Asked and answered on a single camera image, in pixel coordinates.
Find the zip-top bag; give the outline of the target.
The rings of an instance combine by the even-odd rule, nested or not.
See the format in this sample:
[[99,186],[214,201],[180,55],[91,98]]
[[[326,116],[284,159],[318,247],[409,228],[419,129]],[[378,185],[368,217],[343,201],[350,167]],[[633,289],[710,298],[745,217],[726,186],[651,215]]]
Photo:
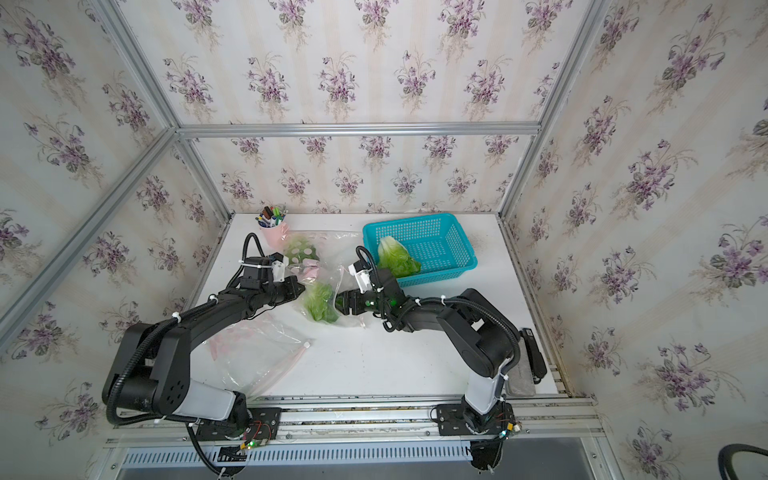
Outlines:
[[315,281],[325,282],[330,284],[335,290],[334,306],[339,314],[339,318],[334,324],[327,324],[321,322],[315,322],[311,320],[305,313],[302,301],[304,300],[304,293],[296,300],[294,309],[301,314],[305,319],[312,321],[319,325],[335,326],[340,328],[364,328],[365,320],[361,316],[343,315],[337,308],[337,300],[341,299],[341,293],[352,288],[350,281],[351,278],[348,273],[345,272],[341,265],[327,266],[324,263],[306,260],[301,266],[296,267],[294,271],[297,273],[297,277],[300,283],[306,287],[310,283]]
[[[324,263],[327,266],[341,265],[346,267],[357,259],[355,249],[362,243],[362,234],[356,231],[299,230],[289,233],[287,238],[293,235],[309,237],[316,245],[320,257],[319,260],[314,261]],[[294,269],[306,261],[300,265],[290,265],[286,257],[285,260],[286,269],[296,277],[297,273]]]
[[212,362],[210,384],[263,396],[312,347],[313,340],[266,313],[228,326],[203,343]]

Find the chinese cabbage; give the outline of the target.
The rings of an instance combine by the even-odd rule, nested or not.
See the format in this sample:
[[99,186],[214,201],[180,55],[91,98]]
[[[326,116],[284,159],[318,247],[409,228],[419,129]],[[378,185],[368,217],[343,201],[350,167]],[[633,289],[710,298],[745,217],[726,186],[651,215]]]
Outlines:
[[334,324],[339,318],[335,309],[335,290],[325,282],[315,281],[310,283],[304,292],[302,301],[306,315],[315,322]]
[[389,270],[395,278],[409,277],[421,272],[421,264],[392,236],[381,238],[377,251],[377,267]]
[[284,256],[290,265],[300,265],[305,260],[319,260],[317,247],[305,235],[289,236],[284,243]]

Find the teal plastic basket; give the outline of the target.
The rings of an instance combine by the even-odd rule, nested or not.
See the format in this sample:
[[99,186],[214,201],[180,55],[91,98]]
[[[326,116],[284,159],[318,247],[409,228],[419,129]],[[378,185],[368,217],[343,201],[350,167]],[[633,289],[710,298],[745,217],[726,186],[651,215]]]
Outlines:
[[376,261],[380,240],[391,236],[420,263],[418,274],[398,279],[401,287],[451,280],[478,265],[462,225],[450,213],[373,222],[362,228],[362,235]]

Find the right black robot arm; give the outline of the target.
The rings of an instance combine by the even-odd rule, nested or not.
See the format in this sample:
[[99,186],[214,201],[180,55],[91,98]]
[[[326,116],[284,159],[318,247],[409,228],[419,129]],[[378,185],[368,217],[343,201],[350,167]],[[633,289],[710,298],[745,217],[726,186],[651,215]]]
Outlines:
[[358,287],[340,293],[335,308],[345,315],[370,312],[389,332],[441,331],[471,374],[461,400],[470,432],[485,434],[506,412],[502,390],[508,373],[522,359],[521,333],[479,291],[468,288],[453,297],[407,295],[390,270],[378,267],[371,252],[356,248],[350,266]]

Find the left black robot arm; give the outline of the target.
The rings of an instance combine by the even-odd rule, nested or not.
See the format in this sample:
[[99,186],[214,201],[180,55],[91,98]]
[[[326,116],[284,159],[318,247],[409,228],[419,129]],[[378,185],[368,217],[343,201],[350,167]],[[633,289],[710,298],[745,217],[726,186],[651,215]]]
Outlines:
[[243,252],[226,287],[205,303],[129,327],[102,390],[107,421],[115,427],[180,423],[205,467],[220,479],[234,478],[248,450],[275,439],[282,411],[251,408],[242,392],[193,380],[191,355],[225,328],[292,302],[304,290],[296,276],[286,275],[282,254]]

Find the pink pen cup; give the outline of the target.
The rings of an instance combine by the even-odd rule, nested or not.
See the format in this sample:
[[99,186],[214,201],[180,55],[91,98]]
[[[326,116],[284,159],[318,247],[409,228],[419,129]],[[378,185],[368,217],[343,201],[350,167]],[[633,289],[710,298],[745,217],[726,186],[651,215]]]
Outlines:
[[285,243],[290,231],[285,220],[259,220],[261,235],[266,243],[275,250],[279,250]]

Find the grey block with black device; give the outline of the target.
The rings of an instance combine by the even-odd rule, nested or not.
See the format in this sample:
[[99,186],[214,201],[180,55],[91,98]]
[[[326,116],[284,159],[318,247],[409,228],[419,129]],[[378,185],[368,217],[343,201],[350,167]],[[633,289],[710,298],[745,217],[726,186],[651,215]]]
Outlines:
[[548,374],[544,356],[530,328],[520,330],[520,361],[508,373],[505,390],[511,397],[531,397]]

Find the black chair edge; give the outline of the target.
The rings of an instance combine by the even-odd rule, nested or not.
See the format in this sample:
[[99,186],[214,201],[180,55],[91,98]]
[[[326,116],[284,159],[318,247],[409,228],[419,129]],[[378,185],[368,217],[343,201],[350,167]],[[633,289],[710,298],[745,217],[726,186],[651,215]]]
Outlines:
[[743,444],[728,444],[717,457],[722,480],[767,480],[767,449]]

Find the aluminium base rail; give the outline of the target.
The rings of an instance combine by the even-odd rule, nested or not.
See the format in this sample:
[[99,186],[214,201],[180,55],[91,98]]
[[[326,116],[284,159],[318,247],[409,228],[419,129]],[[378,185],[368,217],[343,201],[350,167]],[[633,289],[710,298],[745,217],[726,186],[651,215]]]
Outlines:
[[[274,445],[427,441],[439,436],[439,405],[457,395],[266,397],[256,408],[282,410]],[[514,440],[605,439],[608,431],[593,401],[565,395],[509,401],[517,423]]]

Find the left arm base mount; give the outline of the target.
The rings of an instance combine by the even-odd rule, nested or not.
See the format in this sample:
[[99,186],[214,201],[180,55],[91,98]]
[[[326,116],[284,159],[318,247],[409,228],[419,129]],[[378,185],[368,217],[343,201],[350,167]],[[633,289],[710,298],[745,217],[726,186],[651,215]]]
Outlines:
[[265,444],[277,437],[282,409],[279,407],[249,408],[237,423],[201,422],[196,430],[200,441],[238,441]]

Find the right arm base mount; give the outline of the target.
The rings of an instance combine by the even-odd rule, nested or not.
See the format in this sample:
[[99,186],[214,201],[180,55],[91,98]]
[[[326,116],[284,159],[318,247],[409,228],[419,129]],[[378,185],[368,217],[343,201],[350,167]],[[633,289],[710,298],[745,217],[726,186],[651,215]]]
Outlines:
[[512,405],[498,401],[491,409],[480,414],[467,403],[440,404],[429,414],[430,420],[437,424],[440,436],[486,435],[508,438],[522,431]]

